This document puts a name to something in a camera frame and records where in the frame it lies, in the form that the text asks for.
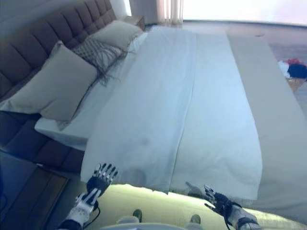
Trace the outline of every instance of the cable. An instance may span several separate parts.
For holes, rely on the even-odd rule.
[[[5,202],[4,202],[3,207],[1,208],[1,212],[5,209],[5,207],[6,207],[7,203],[8,203],[8,198],[6,197],[6,195],[2,194],[2,196],[4,197]]]
[[[97,216],[96,216],[91,222],[89,222],[88,224],[86,224],[86,225],[84,226],[83,229],[86,229],[88,226],[90,226],[90,225],[98,218],[98,216],[100,215],[100,208],[98,207],[97,209],[98,209],[98,214],[97,214]]]

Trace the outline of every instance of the white bed sheet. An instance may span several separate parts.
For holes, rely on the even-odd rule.
[[[119,60],[117,64],[108,71],[107,74],[111,76],[111,78],[106,87],[99,82],[92,87],[82,102],[82,108],[65,129],[60,131],[55,120],[42,117],[37,121],[35,130],[66,146],[84,151],[87,140],[93,130],[97,114],[125,78],[126,75],[121,73],[125,73],[129,70],[147,34],[148,33],[142,33],[135,38],[129,46],[129,51],[125,59]]]
[[[97,116],[83,158],[87,182],[98,162],[118,167],[115,183],[167,193],[192,95],[196,34],[149,33],[127,77]]]
[[[255,121],[226,34],[199,34],[193,96],[171,189],[185,182],[241,203],[257,199],[262,159]]]

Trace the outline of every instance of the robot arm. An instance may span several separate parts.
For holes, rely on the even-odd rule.
[[[86,193],[76,197],[74,208],[71,209],[66,219],[58,230],[81,230],[90,218],[91,212],[98,208],[97,199],[106,191],[117,175],[116,167],[106,163],[98,164],[93,176],[86,184]]]
[[[210,187],[204,185],[205,194],[196,186],[186,182],[194,194],[202,194],[202,198],[209,201],[213,206],[205,204],[206,207],[224,217],[227,228],[233,226],[236,230],[260,230],[257,218],[245,211],[239,204],[232,202],[225,195],[216,193]]]

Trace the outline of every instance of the pillow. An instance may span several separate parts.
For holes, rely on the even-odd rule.
[[[42,69],[0,110],[70,120],[97,77],[95,67],[57,42]]]
[[[91,35],[91,38],[127,51],[131,41],[140,33],[142,33],[142,30],[135,25],[113,21],[102,30]]]
[[[98,69],[98,77],[107,83],[106,71],[123,54],[117,47],[109,46],[102,42],[87,38],[84,42],[72,50],[75,54],[82,57],[85,61]]]

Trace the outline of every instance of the upholstered headboard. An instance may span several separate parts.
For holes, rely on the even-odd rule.
[[[2,43],[0,101],[15,94],[40,70],[58,40],[73,48],[115,19],[110,0],[89,0],[61,9]],[[51,167],[80,171],[84,153],[36,132],[39,118],[38,114],[0,111],[0,150]]]

